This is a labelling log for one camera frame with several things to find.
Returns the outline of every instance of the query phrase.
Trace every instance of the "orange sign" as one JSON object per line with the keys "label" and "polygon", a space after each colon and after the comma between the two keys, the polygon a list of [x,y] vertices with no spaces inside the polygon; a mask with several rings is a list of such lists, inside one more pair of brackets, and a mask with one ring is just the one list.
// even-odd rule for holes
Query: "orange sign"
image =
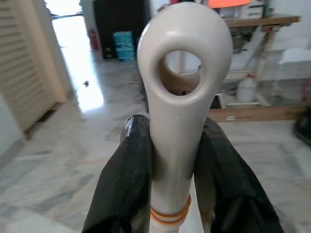
{"label": "orange sign", "polygon": [[251,0],[208,0],[209,8],[224,8],[249,4]]}

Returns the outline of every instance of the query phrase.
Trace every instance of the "black cabinet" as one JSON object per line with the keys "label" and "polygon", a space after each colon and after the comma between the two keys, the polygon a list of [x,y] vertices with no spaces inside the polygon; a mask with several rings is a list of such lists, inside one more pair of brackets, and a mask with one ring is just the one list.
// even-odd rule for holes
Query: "black cabinet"
{"label": "black cabinet", "polygon": [[135,47],[150,20],[148,0],[96,0],[94,15],[104,59],[117,58],[113,33],[132,31]]}

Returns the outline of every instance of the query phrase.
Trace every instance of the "wooden board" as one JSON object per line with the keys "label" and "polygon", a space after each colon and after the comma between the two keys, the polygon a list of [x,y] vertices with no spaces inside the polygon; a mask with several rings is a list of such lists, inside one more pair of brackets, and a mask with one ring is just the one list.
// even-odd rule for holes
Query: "wooden board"
{"label": "wooden board", "polygon": [[290,25],[292,23],[298,23],[300,21],[300,16],[274,15],[268,18],[226,19],[225,21],[230,28],[263,25]]}
{"label": "wooden board", "polygon": [[303,106],[211,109],[208,116],[217,122],[296,120],[304,110]]}

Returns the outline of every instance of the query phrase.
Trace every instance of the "wooden louvered door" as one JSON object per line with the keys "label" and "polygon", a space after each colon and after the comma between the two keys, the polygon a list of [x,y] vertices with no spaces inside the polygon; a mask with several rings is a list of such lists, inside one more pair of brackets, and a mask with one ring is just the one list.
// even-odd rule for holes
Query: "wooden louvered door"
{"label": "wooden louvered door", "polygon": [[0,0],[0,91],[24,131],[55,103],[25,38],[10,0]]}

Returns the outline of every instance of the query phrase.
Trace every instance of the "stacked boxes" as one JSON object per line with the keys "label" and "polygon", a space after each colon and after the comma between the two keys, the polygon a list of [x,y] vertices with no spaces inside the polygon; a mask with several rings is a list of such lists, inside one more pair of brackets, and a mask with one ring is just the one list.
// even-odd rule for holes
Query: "stacked boxes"
{"label": "stacked boxes", "polygon": [[132,32],[115,32],[113,33],[113,38],[115,40],[116,52],[119,61],[134,61],[136,59],[136,53]]}

